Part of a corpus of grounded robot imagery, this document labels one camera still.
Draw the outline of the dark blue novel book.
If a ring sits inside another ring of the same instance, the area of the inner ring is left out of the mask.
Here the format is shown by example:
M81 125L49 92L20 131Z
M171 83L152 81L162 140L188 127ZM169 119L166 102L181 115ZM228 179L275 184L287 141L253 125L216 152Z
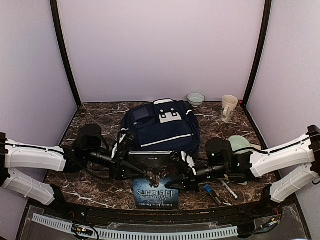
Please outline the dark blue novel book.
M129 163L144 172L132 179L135 206L138 209L176 210L179 191L165 184L178 176L172 151L132 151Z

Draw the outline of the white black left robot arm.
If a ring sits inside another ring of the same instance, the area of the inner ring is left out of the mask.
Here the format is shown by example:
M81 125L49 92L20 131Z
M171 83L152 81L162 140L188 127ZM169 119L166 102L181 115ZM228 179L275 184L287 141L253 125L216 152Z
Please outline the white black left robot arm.
M132 179L144 171L129 163L127 156L134 143L134 136L127 129L118 132L113 149L109 148L97 124L87 124L77 132L77 138L70 147L37 146L22 144L0 134L0 186L30 198L51 210L60 218L71 213L61 189L54 184L40 182L22 172L20 168L44 169L62 173L85 171L98 180L98 176L88 170L88 163L106 166L109 177L115 180Z

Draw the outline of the navy blue student backpack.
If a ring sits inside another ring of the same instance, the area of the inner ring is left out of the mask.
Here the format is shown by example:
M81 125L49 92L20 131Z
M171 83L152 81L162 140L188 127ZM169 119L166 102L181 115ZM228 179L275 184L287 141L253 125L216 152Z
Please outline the navy blue student backpack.
M160 99L135 107L125 114L121 128L134 135L135 151L199 154L199 122L183 101Z

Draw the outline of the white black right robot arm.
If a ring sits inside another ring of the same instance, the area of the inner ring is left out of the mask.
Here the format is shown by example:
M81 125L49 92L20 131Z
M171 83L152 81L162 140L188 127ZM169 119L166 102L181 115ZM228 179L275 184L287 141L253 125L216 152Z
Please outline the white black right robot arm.
M296 166L281 180L269 184L262 191L262 201L255 205L255 213L266 217L275 208L307 184L320 178L320 129L310 125L307 133L266 150L244 147L233 150L229 140L212 138L205 144L207 165L195 165L185 152L175 152L171 159L179 164L180 174L165 184L167 189L195 191L199 184L214 179L243 184L252 179Z

